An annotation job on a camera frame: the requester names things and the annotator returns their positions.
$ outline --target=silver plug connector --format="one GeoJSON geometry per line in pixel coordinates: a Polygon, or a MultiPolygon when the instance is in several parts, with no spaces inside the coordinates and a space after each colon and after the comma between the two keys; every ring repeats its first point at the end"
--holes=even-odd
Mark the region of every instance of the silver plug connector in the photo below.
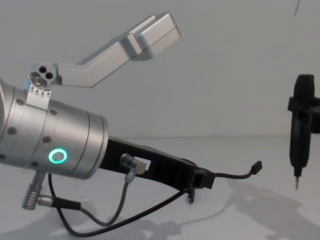
{"type": "Polygon", "coordinates": [[[136,175],[141,175],[147,170],[146,163],[137,160],[127,153],[124,153],[120,157],[120,164],[130,170],[124,179],[127,183],[131,183],[136,175]]]}

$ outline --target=black plastic arm segment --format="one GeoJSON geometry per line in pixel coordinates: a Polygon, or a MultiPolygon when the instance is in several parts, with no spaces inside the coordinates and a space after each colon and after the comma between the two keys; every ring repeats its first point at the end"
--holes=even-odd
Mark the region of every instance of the black plastic arm segment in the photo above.
{"type": "Polygon", "coordinates": [[[211,189],[213,186],[215,174],[189,160],[114,137],[109,137],[100,168],[126,174],[128,169],[120,164],[122,154],[150,161],[148,170],[137,177],[157,181],[185,192],[211,189]]]}

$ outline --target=black end effector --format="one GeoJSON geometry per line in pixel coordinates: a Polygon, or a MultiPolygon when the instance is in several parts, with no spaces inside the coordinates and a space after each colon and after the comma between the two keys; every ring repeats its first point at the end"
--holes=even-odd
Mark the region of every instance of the black end effector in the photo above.
{"type": "Polygon", "coordinates": [[[293,96],[289,99],[288,110],[292,112],[290,162],[294,167],[298,189],[299,177],[309,159],[311,133],[320,133],[320,99],[315,97],[312,74],[298,76],[293,96]]]}

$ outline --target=glowing green ring light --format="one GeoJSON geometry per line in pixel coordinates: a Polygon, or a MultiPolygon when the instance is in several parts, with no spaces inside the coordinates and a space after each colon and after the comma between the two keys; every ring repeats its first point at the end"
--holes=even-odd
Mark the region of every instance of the glowing green ring light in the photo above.
{"type": "Polygon", "coordinates": [[[66,150],[64,150],[62,148],[55,148],[49,153],[48,158],[49,158],[49,161],[53,164],[62,164],[65,160],[67,160],[68,154],[67,154],[66,150]],[[61,159],[59,161],[54,160],[55,154],[63,154],[63,159],[61,159]]]}

